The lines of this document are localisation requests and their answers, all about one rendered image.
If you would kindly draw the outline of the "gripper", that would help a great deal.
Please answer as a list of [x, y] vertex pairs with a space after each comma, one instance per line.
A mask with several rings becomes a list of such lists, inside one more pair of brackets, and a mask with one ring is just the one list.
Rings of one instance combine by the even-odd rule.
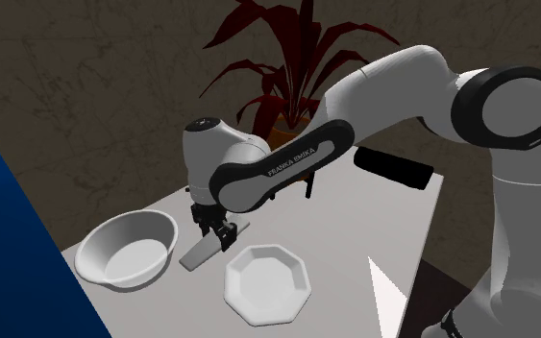
[[237, 224], [226, 221], [227, 210], [221, 205], [200, 205], [194, 203], [191, 207], [193, 221], [205, 237], [212, 229], [217, 234], [221, 251], [225, 252], [236, 240]]

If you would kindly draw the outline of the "black cylinder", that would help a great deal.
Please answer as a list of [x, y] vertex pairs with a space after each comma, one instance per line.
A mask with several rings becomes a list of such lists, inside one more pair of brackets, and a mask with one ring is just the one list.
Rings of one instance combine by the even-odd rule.
[[358, 147], [354, 154], [354, 165], [382, 178], [424, 190], [434, 169], [432, 166], [411, 159], [396, 157], [366, 147]]

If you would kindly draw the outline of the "grey flat bar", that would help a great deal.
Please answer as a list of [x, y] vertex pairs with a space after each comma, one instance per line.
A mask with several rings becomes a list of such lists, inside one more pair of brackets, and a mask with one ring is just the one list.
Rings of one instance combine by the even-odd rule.
[[[242, 218], [240, 215], [233, 214], [226, 221], [224, 221], [223, 226], [227, 229], [235, 229], [236, 234], [240, 234], [250, 226], [250, 222], [247, 219]], [[192, 272], [221, 250], [221, 240], [211, 230], [208, 234], [203, 236], [179, 260], [179, 262], [189, 272]]]

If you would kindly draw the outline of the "white octagonal plate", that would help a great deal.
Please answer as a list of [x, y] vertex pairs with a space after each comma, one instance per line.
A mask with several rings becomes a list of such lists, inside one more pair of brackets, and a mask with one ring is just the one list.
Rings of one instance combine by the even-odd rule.
[[303, 259], [278, 244], [248, 246], [226, 265], [224, 301], [250, 326], [293, 322], [311, 292]]

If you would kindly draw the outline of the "red-leaved potted plant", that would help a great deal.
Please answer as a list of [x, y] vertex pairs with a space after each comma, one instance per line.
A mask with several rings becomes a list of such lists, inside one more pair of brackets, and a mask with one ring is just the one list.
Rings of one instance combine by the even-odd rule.
[[229, 64], [217, 77], [239, 69], [260, 74], [262, 94], [245, 106], [258, 105], [252, 133], [266, 140], [272, 150], [292, 140], [296, 136], [294, 129], [302, 120], [308, 122], [314, 117], [320, 103], [314, 94], [333, 71], [350, 60], [369, 62], [355, 50], [341, 49], [321, 65], [341, 36], [365, 31], [399, 43], [385, 30], [368, 23], [348, 21], [324, 30], [312, 19], [314, 0], [301, 0], [298, 10], [283, 5], [265, 8], [255, 0], [235, 1], [238, 7], [226, 16], [206, 46], [211, 48], [228, 41], [259, 19], [271, 28], [282, 49], [281, 66], [244, 59]]

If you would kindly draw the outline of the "white round bowl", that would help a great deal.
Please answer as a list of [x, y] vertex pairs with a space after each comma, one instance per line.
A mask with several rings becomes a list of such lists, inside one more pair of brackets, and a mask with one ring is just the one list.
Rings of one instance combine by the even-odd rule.
[[154, 209], [125, 212], [82, 240], [74, 267], [79, 277], [93, 284], [138, 288], [163, 271], [178, 239], [178, 224], [169, 214]]

